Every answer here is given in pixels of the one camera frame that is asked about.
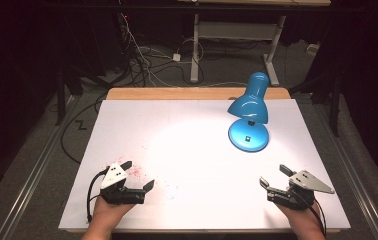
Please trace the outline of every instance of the black cable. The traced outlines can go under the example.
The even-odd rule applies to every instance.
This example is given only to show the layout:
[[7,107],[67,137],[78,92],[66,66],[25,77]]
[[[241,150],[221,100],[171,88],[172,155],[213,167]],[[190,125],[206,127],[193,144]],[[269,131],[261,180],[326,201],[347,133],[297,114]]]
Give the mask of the black cable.
[[[107,95],[107,93],[108,93],[108,92],[104,92],[104,93],[102,93],[101,95],[99,95],[99,97],[95,100],[95,103],[102,102],[102,101],[101,101],[101,98],[103,98],[105,95]],[[97,105],[97,104],[93,105],[93,107],[95,108],[95,112],[96,112],[96,114],[99,114],[99,109],[96,108],[96,105]]]
[[98,194],[98,195],[95,195],[95,196],[91,197],[91,198],[90,198],[90,201],[92,201],[93,199],[95,199],[95,198],[97,198],[97,197],[99,197],[99,196],[101,196],[101,194]]
[[135,87],[135,86],[137,86],[137,84],[139,84],[139,82],[144,82],[145,79],[143,79],[143,78],[141,80],[136,81],[136,79],[138,78],[138,76],[141,75],[141,74],[142,73],[139,72],[135,76],[133,76],[133,73],[131,73],[132,81],[129,82],[129,83],[126,83],[126,84],[122,85],[121,87],[126,87],[126,86],[134,86]]
[[143,53],[142,53],[142,51],[140,50],[140,48],[138,47],[138,48],[135,48],[135,50],[133,51],[133,55],[134,55],[134,60],[138,60],[138,62],[139,62],[139,66],[141,66],[141,68],[142,68],[142,71],[143,71],[143,62],[144,61],[146,61],[147,63],[146,63],[146,65],[147,66],[149,66],[149,67],[151,67],[152,66],[152,62],[151,62],[151,60],[149,60],[149,59],[146,59],[145,57],[143,57]]
[[317,201],[317,199],[315,199],[315,198],[314,198],[314,201],[317,203],[317,206],[319,206],[320,212],[322,213],[323,225],[324,225],[324,236],[326,237],[326,234],[327,234],[326,217],[324,216],[324,212],[323,212],[323,209],[321,208],[321,205],[320,205],[319,201]]
[[190,84],[190,83],[185,79],[185,73],[184,73],[184,70],[183,70],[183,68],[180,67],[180,66],[168,66],[168,67],[162,68],[162,69],[160,69],[160,70],[158,70],[158,71],[156,71],[156,72],[153,72],[153,74],[156,74],[156,73],[162,72],[162,71],[164,71],[164,70],[166,70],[166,69],[168,69],[168,68],[178,68],[178,69],[180,70],[181,74],[182,74],[182,80],[183,80],[183,82],[185,82],[185,83],[187,83],[187,84]]
[[111,84],[116,84],[118,82],[123,81],[127,76],[130,74],[130,65],[127,64],[127,67],[124,69],[123,73],[120,74],[120,76],[116,77],[114,80],[112,80]]
[[[224,58],[228,53],[239,52],[241,50],[251,50],[251,49],[254,49],[260,43],[260,41],[258,41],[258,40],[252,40],[252,41],[244,42],[244,43],[240,43],[240,42],[232,43],[232,42],[225,42],[223,40],[220,40],[220,41],[216,42],[216,41],[212,41],[210,39],[205,39],[205,38],[202,38],[202,39],[200,38],[199,39],[199,43],[201,43],[201,40],[204,41],[204,42],[209,42],[209,43],[212,43],[212,44],[220,45],[223,48],[223,49],[208,48],[206,46],[207,45],[206,43],[202,43],[203,50],[204,50],[204,57],[203,57],[203,59],[210,60],[210,61],[220,60],[221,58]],[[245,43],[248,43],[248,45],[242,46],[242,47],[237,46],[238,44],[245,44]],[[208,51],[222,51],[222,53],[218,57],[211,58],[211,57],[208,57]],[[189,50],[188,51],[183,51],[183,46],[182,46],[181,54],[184,55],[186,53],[192,53],[192,52],[189,51]]]
[[96,106],[96,104],[99,104],[99,103],[102,103],[102,102],[95,102],[95,103],[92,103],[90,104],[89,106],[85,107],[83,110],[81,110],[79,113],[77,113],[68,123],[67,125],[65,126],[65,129],[64,131],[62,132],[61,134],[61,148],[62,150],[64,151],[65,155],[67,155],[67,157],[69,157],[73,162],[77,163],[77,164],[80,164],[80,161],[78,161],[77,159],[75,159],[73,156],[71,156],[71,154],[68,153],[68,151],[65,149],[65,146],[64,146],[64,135],[65,135],[65,132],[67,131],[67,129],[70,127],[71,123],[74,122],[74,120],[76,120],[76,118],[78,116],[80,116],[80,114],[82,114],[84,111],[86,111],[87,109],[93,107],[93,106]]
[[151,66],[151,68],[162,67],[162,66],[168,65],[170,63],[175,63],[175,61],[168,61],[168,62],[165,62],[165,63],[161,63],[161,64],[156,65],[156,66]]
[[134,60],[138,63],[138,66],[140,67],[140,72],[138,72],[138,74],[137,74],[136,76],[138,76],[139,74],[142,74],[142,80],[136,82],[136,78],[134,78],[134,79],[133,79],[133,86],[138,86],[138,87],[139,87],[138,83],[139,83],[139,82],[143,82],[142,87],[145,87],[145,86],[146,86],[146,76],[145,76],[144,64],[143,64],[143,62],[142,62],[139,58],[137,58],[137,57],[136,57]]
[[320,223],[320,230],[323,233],[323,236],[326,238],[326,230],[325,230],[326,229],[326,225],[323,225],[323,222],[321,221],[320,216],[317,214],[316,210],[314,210],[314,208],[312,206],[309,206],[309,204],[307,203],[307,201],[305,201],[305,199],[303,197],[301,197],[298,193],[296,193],[295,191],[291,191],[291,192],[294,194],[294,196],[296,198],[298,198],[298,200],[301,200],[305,204],[305,206],[308,207],[308,209],[310,209],[310,211],[316,217],[317,221],[319,221],[319,223]]
[[99,172],[98,174],[96,174],[95,177],[94,177],[94,178],[92,179],[92,181],[90,182],[89,190],[87,191],[87,199],[86,199],[87,221],[88,221],[89,223],[92,221],[92,215],[90,214],[90,201],[91,201],[93,198],[90,198],[90,195],[91,195],[91,193],[92,193],[93,184],[95,183],[96,179],[98,179],[98,177],[107,174],[108,169],[109,169],[109,167],[107,167],[105,170],[103,170],[103,171]]

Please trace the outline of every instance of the gray carpet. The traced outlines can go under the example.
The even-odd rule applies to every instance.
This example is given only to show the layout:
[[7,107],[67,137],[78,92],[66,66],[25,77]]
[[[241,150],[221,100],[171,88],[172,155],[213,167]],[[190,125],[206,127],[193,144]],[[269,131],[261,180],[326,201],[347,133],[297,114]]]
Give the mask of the gray carpet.
[[[264,69],[259,56],[267,52],[268,44],[260,43],[252,49],[235,48],[218,60],[208,60],[220,56],[222,52],[210,51],[201,61],[204,74],[202,86],[241,86],[234,82],[246,83],[249,75]],[[279,46],[274,65],[283,87],[290,88],[302,83],[313,57],[305,53],[307,44],[300,42],[286,48]],[[162,53],[171,56],[172,51],[158,46]],[[167,60],[152,58],[152,65]],[[179,64],[186,79],[189,79],[189,66]],[[180,68],[160,71],[147,86],[163,87],[189,86],[182,80]],[[110,73],[106,79],[113,79]],[[0,184],[0,239],[80,239],[81,234],[58,230],[62,211],[68,199],[74,177],[79,165],[75,163],[83,157],[92,127],[96,121],[96,100],[105,90],[95,86],[87,79],[82,80],[84,94],[70,97],[67,118],[69,126],[55,126],[56,99],[48,104],[39,123],[28,134],[27,140],[16,159],[6,172]],[[332,179],[335,190],[346,211],[351,229],[340,233],[328,234],[327,239],[378,239],[378,168],[374,164],[361,138],[349,117],[343,96],[339,116],[340,137],[335,138],[327,125],[328,106],[313,105],[308,94],[295,94],[301,113],[305,119],[317,150]],[[29,176],[38,176],[28,180]],[[24,189],[34,189],[26,196],[20,195]],[[24,199],[21,208],[14,205],[17,199]],[[122,234],[118,239],[187,239],[182,235]],[[212,236],[199,236],[211,239]],[[232,234],[224,239],[294,239],[293,235]]]

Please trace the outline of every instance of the forearm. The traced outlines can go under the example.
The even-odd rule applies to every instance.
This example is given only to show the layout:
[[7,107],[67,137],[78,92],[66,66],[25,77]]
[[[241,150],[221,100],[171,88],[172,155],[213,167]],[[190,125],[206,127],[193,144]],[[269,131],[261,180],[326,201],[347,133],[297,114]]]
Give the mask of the forearm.
[[109,240],[112,229],[102,224],[102,219],[93,219],[82,240]]
[[325,240],[323,233],[319,230],[306,231],[297,234],[298,240]]

